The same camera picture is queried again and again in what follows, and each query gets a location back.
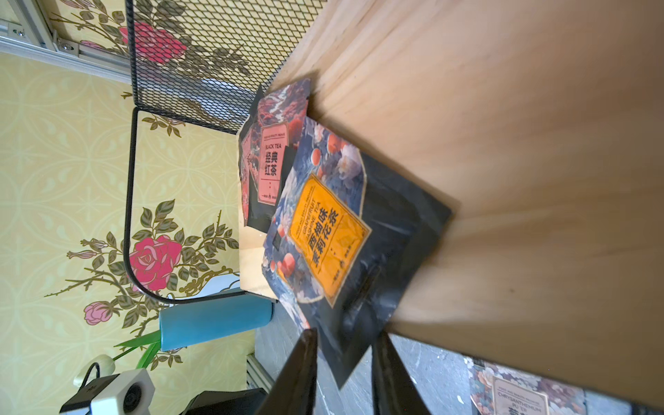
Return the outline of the teal vase with flower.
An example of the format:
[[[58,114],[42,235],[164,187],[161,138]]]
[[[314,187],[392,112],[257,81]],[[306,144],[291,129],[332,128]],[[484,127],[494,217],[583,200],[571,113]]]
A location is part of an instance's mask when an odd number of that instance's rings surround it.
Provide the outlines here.
[[[173,305],[161,311],[159,329],[122,342],[129,350],[145,347],[138,363],[148,368],[160,352],[182,349],[264,327],[273,318],[274,302],[244,292],[229,297],[199,298],[194,303]]]

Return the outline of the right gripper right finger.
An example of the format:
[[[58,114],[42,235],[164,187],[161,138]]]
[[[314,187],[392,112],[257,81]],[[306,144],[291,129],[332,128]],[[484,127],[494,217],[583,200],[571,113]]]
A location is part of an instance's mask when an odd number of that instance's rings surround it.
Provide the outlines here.
[[[431,414],[385,331],[372,346],[371,377],[374,414]]]

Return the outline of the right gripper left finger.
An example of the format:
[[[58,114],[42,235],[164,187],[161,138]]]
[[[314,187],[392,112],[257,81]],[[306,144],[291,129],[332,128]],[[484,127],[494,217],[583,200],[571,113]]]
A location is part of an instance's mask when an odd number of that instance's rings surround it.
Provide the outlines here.
[[[310,415],[314,413],[317,340],[316,329],[302,332],[273,388],[255,413],[256,415]]]

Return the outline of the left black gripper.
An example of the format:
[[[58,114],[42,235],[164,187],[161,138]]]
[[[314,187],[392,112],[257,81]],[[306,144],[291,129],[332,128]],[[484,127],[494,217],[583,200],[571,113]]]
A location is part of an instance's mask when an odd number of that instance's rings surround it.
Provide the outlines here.
[[[237,392],[205,391],[193,398],[183,415],[254,414],[267,397],[262,388]]]

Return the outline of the beige floral tea bag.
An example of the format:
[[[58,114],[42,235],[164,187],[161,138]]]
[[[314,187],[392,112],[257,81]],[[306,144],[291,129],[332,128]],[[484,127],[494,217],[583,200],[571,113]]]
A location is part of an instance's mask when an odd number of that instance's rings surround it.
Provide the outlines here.
[[[583,389],[538,375],[465,357],[472,413],[567,415],[588,413]]]

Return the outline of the orange label tea bag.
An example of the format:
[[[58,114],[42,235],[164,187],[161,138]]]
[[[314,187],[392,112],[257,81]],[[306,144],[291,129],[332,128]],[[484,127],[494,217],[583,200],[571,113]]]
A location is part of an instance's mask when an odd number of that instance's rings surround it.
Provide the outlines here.
[[[262,271],[345,385],[433,253],[451,209],[313,119],[264,243]]]

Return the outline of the pink label tea bag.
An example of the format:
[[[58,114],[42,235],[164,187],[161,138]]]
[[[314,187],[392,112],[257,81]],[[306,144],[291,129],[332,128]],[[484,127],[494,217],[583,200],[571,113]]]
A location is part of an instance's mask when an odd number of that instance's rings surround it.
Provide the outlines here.
[[[240,131],[240,190],[244,225],[267,232],[304,134],[311,81],[272,93],[259,90]]]

